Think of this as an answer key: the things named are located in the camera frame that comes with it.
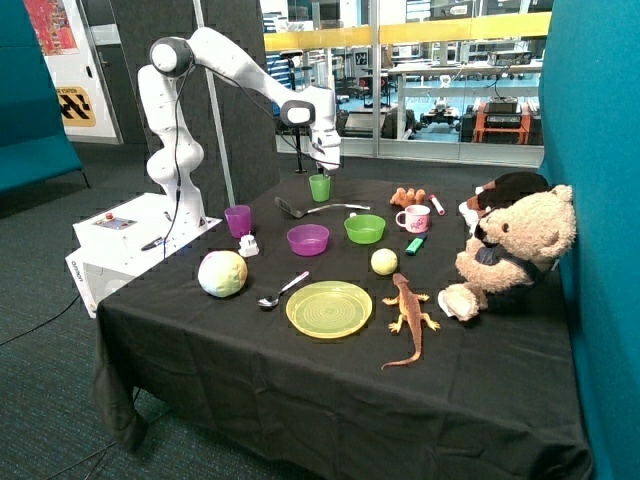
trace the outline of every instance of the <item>teal partition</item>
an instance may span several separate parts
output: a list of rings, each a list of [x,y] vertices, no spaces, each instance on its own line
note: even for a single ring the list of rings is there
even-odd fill
[[[0,17],[0,192],[80,170],[22,0]]]
[[[596,478],[640,478],[638,2],[557,0],[540,103],[541,172],[574,186],[561,264]]]

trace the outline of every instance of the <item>white mug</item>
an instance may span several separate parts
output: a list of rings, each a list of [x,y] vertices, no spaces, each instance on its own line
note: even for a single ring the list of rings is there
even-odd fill
[[[426,232],[429,228],[431,210],[425,205],[409,205],[396,215],[396,223],[410,233]],[[404,223],[400,223],[400,216],[405,216]]]

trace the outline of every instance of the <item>green cup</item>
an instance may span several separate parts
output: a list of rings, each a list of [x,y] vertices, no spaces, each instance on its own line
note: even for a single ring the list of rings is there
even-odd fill
[[[331,177],[324,175],[311,175],[309,177],[311,185],[311,197],[315,202],[326,202],[329,200],[331,191]]]

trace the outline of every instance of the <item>teddy bear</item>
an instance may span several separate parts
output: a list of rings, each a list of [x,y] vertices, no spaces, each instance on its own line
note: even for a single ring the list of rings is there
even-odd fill
[[[399,205],[402,208],[407,208],[409,205],[422,205],[426,196],[427,194],[423,189],[419,189],[416,192],[413,188],[410,188],[409,190],[398,188],[396,193],[391,197],[389,203],[391,205]]]
[[[482,216],[456,268],[466,280],[438,294],[450,317],[468,321],[500,299],[517,299],[551,270],[576,236],[573,190],[558,185]]]

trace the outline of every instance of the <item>green bowl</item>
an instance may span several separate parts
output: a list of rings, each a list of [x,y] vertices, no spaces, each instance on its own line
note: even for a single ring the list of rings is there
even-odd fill
[[[368,245],[382,238],[387,222],[377,215],[354,215],[344,221],[347,236],[353,243]]]

